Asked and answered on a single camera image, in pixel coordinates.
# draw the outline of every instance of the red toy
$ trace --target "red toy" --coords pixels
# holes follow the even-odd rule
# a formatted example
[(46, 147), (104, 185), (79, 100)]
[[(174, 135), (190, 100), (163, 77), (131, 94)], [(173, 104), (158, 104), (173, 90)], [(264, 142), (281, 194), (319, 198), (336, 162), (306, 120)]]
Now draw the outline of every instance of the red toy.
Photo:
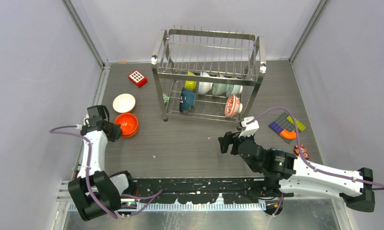
[[(305, 159), (308, 160), (309, 159), (309, 154), (307, 154), (307, 148), (305, 146), (301, 145), (301, 151), (304, 154)], [(295, 153), (296, 156), (299, 156), (299, 148), (298, 148), (297, 145), (295, 145), (294, 153)]]
[(130, 73), (129, 75), (130, 81), (132, 81), (138, 88), (141, 88), (143, 85), (145, 85), (148, 81), (147, 78), (144, 77), (143, 74), (138, 72), (137, 70)]

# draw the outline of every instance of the wire shelf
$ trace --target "wire shelf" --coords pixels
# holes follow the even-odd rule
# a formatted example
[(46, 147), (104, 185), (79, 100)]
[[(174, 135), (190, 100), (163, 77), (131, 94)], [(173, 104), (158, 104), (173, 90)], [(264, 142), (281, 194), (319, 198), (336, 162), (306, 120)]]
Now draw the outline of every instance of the wire shelf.
[[(239, 122), (242, 116), (248, 115), (265, 75), (265, 41), (263, 37), (244, 32), (174, 27), (168, 32), (166, 30), (160, 32), (151, 64), (164, 121), (168, 120), (168, 116), (185, 116)], [(163, 90), (160, 79), (170, 79), (173, 82), (167, 106), (161, 100)], [(210, 92), (207, 95), (196, 94), (194, 108), (188, 113), (180, 113), (179, 100), (185, 81), (254, 88), (246, 107), (243, 108), (243, 114), (227, 118), (224, 115), (227, 98), (212, 96)]]
[(174, 81), (172, 84), (171, 92), (169, 94), (169, 102), (167, 104), (166, 113), (172, 116), (194, 117), (209, 120), (238, 122), (240, 119), (239, 114), (235, 117), (225, 117), (226, 101), (225, 96), (212, 96), (211, 90), (208, 94), (200, 95), (195, 93), (195, 105), (187, 113), (179, 111), (181, 91), (185, 81)]

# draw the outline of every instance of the orange bowl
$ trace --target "orange bowl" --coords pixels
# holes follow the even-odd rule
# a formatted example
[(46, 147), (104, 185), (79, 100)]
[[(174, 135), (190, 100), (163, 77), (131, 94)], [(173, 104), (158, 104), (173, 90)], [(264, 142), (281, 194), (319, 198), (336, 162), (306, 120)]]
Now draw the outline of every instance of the orange bowl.
[(120, 114), (114, 123), (120, 125), (122, 137), (132, 137), (138, 130), (138, 119), (131, 113)]

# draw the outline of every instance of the yellow cup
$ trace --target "yellow cup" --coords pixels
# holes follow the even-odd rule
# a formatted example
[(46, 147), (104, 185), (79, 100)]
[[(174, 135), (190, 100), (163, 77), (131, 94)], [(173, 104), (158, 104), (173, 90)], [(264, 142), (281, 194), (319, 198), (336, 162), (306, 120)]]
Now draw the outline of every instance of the yellow cup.
[[(195, 74), (192, 72), (188, 72), (188, 75), (195, 75)], [(190, 91), (194, 91), (195, 88), (196, 88), (196, 82), (195, 81), (187, 80), (185, 82), (185, 89), (188, 89)]]

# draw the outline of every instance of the wall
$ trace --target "wall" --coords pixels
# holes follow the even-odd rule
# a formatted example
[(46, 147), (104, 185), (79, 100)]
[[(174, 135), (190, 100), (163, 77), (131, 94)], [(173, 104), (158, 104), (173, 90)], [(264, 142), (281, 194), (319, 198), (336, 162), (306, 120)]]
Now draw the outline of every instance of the wall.
[[(384, 0), (330, 1), (294, 69), (325, 164), (384, 183)], [(355, 229), (384, 229), (384, 191), (375, 201), (350, 211)]]
[(0, 1), (0, 229), (50, 229), (100, 68), (59, 0)]
[(319, 0), (72, 0), (110, 62), (150, 61), (160, 29), (262, 35), (268, 59), (288, 59)]

